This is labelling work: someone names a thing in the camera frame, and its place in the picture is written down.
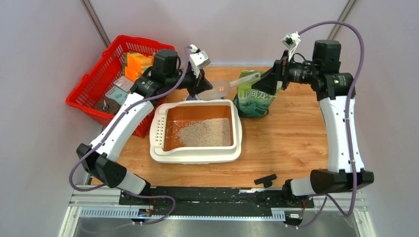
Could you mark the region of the clear plastic scoop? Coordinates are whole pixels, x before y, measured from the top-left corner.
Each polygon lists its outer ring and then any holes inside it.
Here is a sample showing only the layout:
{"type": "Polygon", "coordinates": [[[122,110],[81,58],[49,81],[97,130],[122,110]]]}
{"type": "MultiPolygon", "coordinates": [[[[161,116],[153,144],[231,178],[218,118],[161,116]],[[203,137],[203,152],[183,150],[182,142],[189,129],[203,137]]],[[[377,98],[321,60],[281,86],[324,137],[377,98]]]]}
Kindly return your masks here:
{"type": "Polygon", "coordinates": [[[255,82],[258,79],[260,79],[260,77],[261,77],[261,73],[255,72],[255,73],[241,77],[233,81],[218,80],[211,83],[212,89],[205,90],[197,94],[195,97],[198,100],[203,100],[203,101],[221,99],[222,97],[227,96],[233,88],[236,88],[246,83],[255,82]]]}

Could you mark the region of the green cat litter bag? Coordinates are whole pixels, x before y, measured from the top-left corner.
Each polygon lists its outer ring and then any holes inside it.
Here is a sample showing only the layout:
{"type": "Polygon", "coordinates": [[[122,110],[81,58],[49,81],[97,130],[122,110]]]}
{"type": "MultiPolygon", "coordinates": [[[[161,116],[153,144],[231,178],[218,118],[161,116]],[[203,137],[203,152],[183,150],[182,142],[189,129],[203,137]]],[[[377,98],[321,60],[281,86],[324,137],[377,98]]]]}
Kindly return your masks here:
{"type": "Polygon", "coordinates": [[[258,119],[269,114],[269,106],[281,90],[282,82],[277,82],[275,95],[252,89],[252,85],[258,80],[247,82],[237,87],[237,93],[233,104],[238,110],[240,118],[258,119]]]}

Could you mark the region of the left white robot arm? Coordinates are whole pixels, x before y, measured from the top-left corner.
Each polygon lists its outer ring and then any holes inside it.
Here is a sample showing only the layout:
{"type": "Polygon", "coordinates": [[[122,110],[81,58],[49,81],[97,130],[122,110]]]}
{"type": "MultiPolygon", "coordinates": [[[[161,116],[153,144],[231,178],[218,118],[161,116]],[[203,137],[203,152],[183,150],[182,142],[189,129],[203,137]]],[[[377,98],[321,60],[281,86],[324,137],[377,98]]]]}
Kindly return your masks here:
{"type": "Polygon", "coordinates": [[[70,185],[82,191],[73,182],[78,166],[109,188],[118,188],[132,195],[140,205],[151,198],[150,183],[133,174],[119,163],[122,148],[139,124],[155,109],[157,102],[176,89],[187,89],[191,96],[211,89],[205,78],[204,67],[210,64],[207,53],[194,45],[185,48],[184,68],[180,67],[178,53],[161,49],[148,67],[130,88],[127,98],[114,118],[89,145],[81,143],[77,148],[79,161],[69,175],[70,185]]]}

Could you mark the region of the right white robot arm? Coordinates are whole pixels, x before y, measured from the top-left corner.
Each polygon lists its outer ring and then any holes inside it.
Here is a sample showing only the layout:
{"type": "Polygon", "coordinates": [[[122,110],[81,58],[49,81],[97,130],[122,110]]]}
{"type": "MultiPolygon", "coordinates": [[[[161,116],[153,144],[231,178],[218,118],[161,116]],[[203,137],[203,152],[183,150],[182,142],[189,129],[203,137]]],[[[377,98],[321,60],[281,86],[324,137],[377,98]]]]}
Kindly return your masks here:
{"type": "Polygon", "coordinates": [[[340,73],[341,44],[336,40],[317,40],[311,61],[296,62],[285,50],[252,89],[273,94],[280,85],[308,84],[316,98],[325,124],[328,140],[328,167],[314,169],[305,178],[287,180],[282,201],[296,206],[302,196],[350,192],[374,182],[366,171],[358,150],[354,118],[355,92],[350,91],[353,76],[340,73]]]}

